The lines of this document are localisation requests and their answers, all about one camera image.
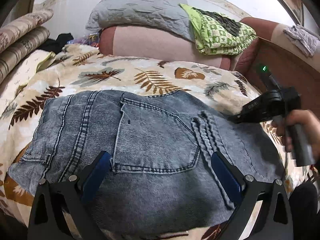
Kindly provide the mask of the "grey quilted cloth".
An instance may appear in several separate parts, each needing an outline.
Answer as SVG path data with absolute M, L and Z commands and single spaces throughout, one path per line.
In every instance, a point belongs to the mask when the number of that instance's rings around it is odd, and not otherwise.
M 86 29 L 99 31 L 114 25 L 141 25 L 169 31 L 194 42 L 186 0 L 101 0 L 92 10 Z

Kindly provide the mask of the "grey white cloth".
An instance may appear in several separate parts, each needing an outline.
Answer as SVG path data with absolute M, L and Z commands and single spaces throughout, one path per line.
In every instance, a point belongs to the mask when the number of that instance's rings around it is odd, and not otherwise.
M 304 26 L 285 27 L 283 33 L 306 57 L 313 57 L 319 51 L 319 35 Z

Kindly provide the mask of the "striped brown folded quilt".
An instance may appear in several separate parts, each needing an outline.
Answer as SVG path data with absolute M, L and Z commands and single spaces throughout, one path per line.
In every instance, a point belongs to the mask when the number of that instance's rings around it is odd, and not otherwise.
M 1 53 L 1 80 L 24 59 L 28 54 L 43 44 L 50 36 L 50 31 L 45 27 L 37 27 L 29 33 L 22 36 L 19 40 L 10 45 Z

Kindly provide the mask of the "pink bolster pillow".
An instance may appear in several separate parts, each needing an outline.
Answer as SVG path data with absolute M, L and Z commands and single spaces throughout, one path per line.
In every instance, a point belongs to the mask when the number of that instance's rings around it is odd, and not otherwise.
M 252 27 L 258 38 L 238 56 L 203 55 L 197 51 L 193 42 L 167 31 L 135 25 L 118 25 L 104 29 L 100 35 L 99 50 L 104 55 L 188 61 L 225 70 L 246 70 L 252 65 L 261 40 L 275 44 L 271 41 L 271 37 L 279 24 L 253 17 L 243 18 L 241 22 Z

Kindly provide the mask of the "leaf pattern blanket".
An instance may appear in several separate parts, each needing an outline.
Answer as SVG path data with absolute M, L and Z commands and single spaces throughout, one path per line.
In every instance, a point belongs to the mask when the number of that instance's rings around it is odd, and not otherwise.
M 105 89 L 143 96 L 183 90 L 232 114 L 259 94 L 239 72 L 214 63 L 103 55 L 96 48 L 78 44 L 65 46 L 57 56 L 36 50 L 1 85 L 1 210 L 6 215 L 23 226 L 29 222 L 33 197 L 7 170 L 31 141 L 45 101 Z

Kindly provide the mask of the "green patterned cloth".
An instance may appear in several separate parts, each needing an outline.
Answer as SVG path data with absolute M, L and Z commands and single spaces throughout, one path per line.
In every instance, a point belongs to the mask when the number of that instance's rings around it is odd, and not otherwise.
M 180 4 L 188 14 L 195 37 L 196 49 L 204 55 L 229 55 L 242 53 L 256 32 L 248 25 L 218 12 L 211 12 Z

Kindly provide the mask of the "black garment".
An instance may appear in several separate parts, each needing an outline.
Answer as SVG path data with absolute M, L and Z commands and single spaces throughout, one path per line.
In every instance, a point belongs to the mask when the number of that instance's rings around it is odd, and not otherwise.
M 47 39 L 43 44 L 41 44 L 38 47 L 38 49 L 58 54 L 62 51 L 63 47 L 67 44 L 67 42 L 72 39 L 73 36 L 71 35 L 71 33 L 59 34 L 55 40 L 51 38 Z

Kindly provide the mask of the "blue denim pants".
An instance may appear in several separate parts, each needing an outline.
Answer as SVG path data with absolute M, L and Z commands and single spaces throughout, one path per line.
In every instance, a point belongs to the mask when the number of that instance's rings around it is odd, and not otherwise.
M 284 172 L 259 124 L 234 124 L 178 91 L 139 96 L 85 91 L 46 102 L 33 140 L 9 176 L 29 193 L 111 155 L 88 211 L 99 228 L 157 235 L 225 222 L 234 210 L 210 158 L 220 151 L 243 174 L 272 182 Z

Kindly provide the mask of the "beige floral folded quilt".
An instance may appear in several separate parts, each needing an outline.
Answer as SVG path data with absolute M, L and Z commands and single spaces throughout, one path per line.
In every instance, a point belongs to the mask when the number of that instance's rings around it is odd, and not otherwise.
M 53 15 L 52 9 L 43 9 L 23 15 L 2 27 L 0 52 L 5 51 L 26 33 L 50 20 Z

